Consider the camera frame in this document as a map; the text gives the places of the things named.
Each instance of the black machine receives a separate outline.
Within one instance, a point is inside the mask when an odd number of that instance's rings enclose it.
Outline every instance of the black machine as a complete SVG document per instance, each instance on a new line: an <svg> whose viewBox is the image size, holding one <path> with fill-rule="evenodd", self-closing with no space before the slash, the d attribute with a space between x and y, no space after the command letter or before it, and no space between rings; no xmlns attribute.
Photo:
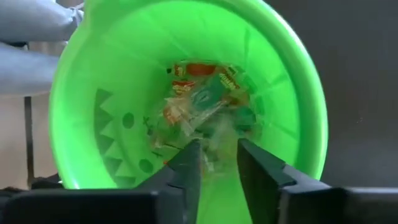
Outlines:
<svg viewBox="0 0 398 224"><path fill-rule="evenodd" d="M55 189L40 180L46 189L3 197L0 223L194 224L200 148L192 141L133 190ZM330 187L247 139L238 142L237 163L253 224L398 222L398 189Z"/></svg>

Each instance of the green plastic bowl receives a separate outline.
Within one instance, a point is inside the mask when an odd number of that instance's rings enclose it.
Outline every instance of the green plastic bowl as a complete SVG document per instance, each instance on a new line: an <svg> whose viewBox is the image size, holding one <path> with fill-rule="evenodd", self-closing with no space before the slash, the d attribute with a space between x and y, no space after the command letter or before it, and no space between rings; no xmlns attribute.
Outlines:
<svg viewBox="0 0 398 224"><path fill-rule="evenodd" d="M327 144L317 71L260 0L88 0L51 92L53 153L68 189L133 188L163 166L145 118L170 90L166 68L216 60L249 75L262 116L254 141L319 179ZM198 223L250 223L236 169L203 184Z"/></svg>

